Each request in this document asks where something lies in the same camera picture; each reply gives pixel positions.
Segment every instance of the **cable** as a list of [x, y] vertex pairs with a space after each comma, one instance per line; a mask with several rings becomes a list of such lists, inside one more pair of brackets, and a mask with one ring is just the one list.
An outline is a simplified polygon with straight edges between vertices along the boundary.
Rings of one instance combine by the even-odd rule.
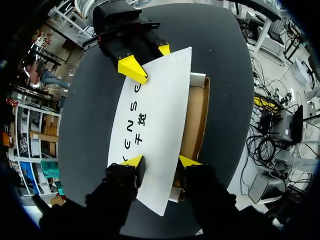
[[305, 145], [316, 155], [318, 159], [320, 159], [319, 155], [308, 144], [305, 143]]
[[301, 98], [300, 93], [299, 93], [299, 92], [296, 92], [295, 96], [296, 96], [296, 102], [297, 102], [297, 104], [301, 105], [301, 104], [302, 104], [302, 98]]
[[303, 121], [305, 121], [306, 123], [310, 124], [311, 126], [316, 127], [317, 129], [320, 129], [320, 127], [318, 127], [318, 126], [316, 126], [316, 125], [314, 125], [314, 124], [312, 124], [312, 123], [310, 123], [310, 122], [308, 122], [308, 121], [306, 121], [306, 120], [303, 120]]
[[281, 67], [283, 67], [283, 68], [285, 67], [284, 64], [279, 64], [278, 62], [276, 62], [276, 61], [272, 60], [271, 58], [265, 56], [263, 51], [261, 51], [261, 54], [262, 54], [262, 56], [264, 56], [264, 57], [265, 57], [266, 59], [268, 59], [269, 61], [271, 61], [271, 62], [273, 62], [273, 63], [275, 63], [275, 64], [277, 64], [277, 65], [279, 65], [279, 66], [281, 66]]

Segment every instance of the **brown cardboard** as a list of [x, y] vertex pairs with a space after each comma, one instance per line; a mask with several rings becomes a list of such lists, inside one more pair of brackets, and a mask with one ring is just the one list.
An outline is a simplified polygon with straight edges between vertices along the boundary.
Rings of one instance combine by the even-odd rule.
[[58, 126], [58, 118], [56, 116], [47, 115], [45, 119], [46, 127], [57, 127]]
[[57, 135], [57, 127], [56, 126], [44, 126], [44, 131], [45, 134], [50, 134], [50, 135]]
[[43, 141], [48, 141], [52, 143], [57, 143], [59, 138], [56, 135], [51, 135], [47, 133], [37, 132], [37, 131], [30, 131], [30, 137], [32, 139], [40, 139]]
[[54, 198], [52, 198], [50, 200], [51, 205], [59, 205], [62, 206], [63, 204], [65, 204], [65, 201], [63, 200], [63, 198], [60, 195], [55, 196]]
[[56, 156], [56, 144], [54, 142], [49, 143], [50, 154]]
[[[180, 155], [198, 161], [198, 153], [204, 140], [207, 115], [209, 108], [210, 79], [204, 80], [204, 87], [190, 86], [188, 105], [186, 110], [184, 131], [180, 149]], [[179, 172], [176, 172], [173, 186], [180, 188]], [[178, 202], [184, 200], [183, 191]]]

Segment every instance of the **dark gray table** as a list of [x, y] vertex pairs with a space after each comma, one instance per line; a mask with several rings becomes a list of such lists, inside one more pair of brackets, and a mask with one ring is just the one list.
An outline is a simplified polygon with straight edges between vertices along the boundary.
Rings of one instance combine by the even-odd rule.
[[[170, 42], [172, 52], [191, 46], [192, 72], [211, 79], [199, 160], [214, 166], [227, 188], [243, 151], [254, 97], [249, 51], [236, 18], [227, 9], [202, 4], [155, 6], [143, 14], [161, 23], [157, 33]], [[104, 177], [124, 80], [98, 47], [88, 50], [74, 75], [60, 125], [58, 159], [64, 192], [79, 204]], [[199, 229], [187, 201], [169, 201], [160, 217], [136, 200], [121, 233], [173, 238]]]

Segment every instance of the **black cable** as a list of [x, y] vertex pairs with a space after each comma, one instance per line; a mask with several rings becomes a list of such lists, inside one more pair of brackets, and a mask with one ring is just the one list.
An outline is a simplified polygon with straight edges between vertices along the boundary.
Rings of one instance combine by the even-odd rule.
[[308, 123], [308, 124], [310, 124], [311, 126], [316, 127], [317, 129], [320, 129], [320, 127], [318, 127], [318, 126], [316, 126], [316, 125], [314, 125], [314, 124], [312, 124], [312, 123], [308, 122], [307, 120], [303, 120], [303, 121], [304, 121], [304, 122], [306, 122], [306, 123]]
[[279, 64], [278, 62], [276, 62], [276, 61], [272, 60], [271, 58], [265, 56], [264, 53], [263, 53], [263, 51], [261, 51], [261, 53], [262, 53], [262, 56], [264, 56], [264, 57], [265, 57], [266, 59], [268, 59], [269, 61], [271, 61], [271, 62], [273, 62], [273, 63], [275, 63], [275, 64], [277, 64], [277, 65], [279, 65], [279, 66], [281, 66], [281, 67], [285, 67], [284, 64]]
[[308, 145], [305, 143], [305, 145], [316, 155], [316, 157], [319, 159], [319, 155]]

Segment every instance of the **poster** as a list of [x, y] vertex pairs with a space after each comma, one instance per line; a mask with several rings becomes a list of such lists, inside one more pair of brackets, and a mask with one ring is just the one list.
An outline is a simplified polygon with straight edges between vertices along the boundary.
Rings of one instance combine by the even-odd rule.
[[143, 66], [148, 81], [124, 81], [112, 126], [108, 163], [143, 155], [145, 174], [137, 199], [159, 216], [170, 196], [187, 114], [192, 48]]

